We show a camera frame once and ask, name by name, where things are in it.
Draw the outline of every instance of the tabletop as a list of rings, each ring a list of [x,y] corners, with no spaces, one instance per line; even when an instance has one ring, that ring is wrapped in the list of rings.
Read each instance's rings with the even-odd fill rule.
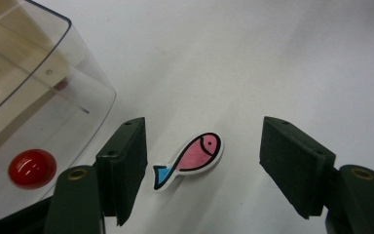
[[[264,116],[287,120],[374,170],[374,1],[192,0],[38,3],[70,18],[117,91],[79,164],[145,117],[149,165],[128,222],[107,233],[326,233],[259,165]],[[217,132],[219,164],[153,191],[156,163]]]

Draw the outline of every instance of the fish magnet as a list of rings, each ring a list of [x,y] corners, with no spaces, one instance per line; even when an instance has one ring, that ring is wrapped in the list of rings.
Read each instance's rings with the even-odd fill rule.
[[[223,143],[223,139],[215,133],[192,139],[174,162],[153,166],[154,190],[166,189],[177,176],[199,174],[214,166],[221,158]]]

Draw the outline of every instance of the fish tail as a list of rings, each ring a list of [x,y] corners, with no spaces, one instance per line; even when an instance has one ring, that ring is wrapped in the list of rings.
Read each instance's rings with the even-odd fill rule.
[[[163,165],[155,165],[153,166],[154,170],[154,189],[159,190],[161,187],[163,187],[166,182],[168,181],[168,178],[171,176],[171,168],[168,168]]]

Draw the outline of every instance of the red ball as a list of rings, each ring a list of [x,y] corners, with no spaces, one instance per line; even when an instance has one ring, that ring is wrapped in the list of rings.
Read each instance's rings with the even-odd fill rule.
[[[12,160],[8,174],[12,183],[19,188],[39,188],[56,174],[56,159],[45,150],[29,149]]]

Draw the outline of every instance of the clear plastic box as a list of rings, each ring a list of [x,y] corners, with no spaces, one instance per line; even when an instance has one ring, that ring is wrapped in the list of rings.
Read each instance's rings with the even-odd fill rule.
[[[115,96],[69,19],[32,1],[0,1],[0,217],[45,197]],[[56,176],[25,190],[11,183],[8,167],[32,148],[56,158]]]

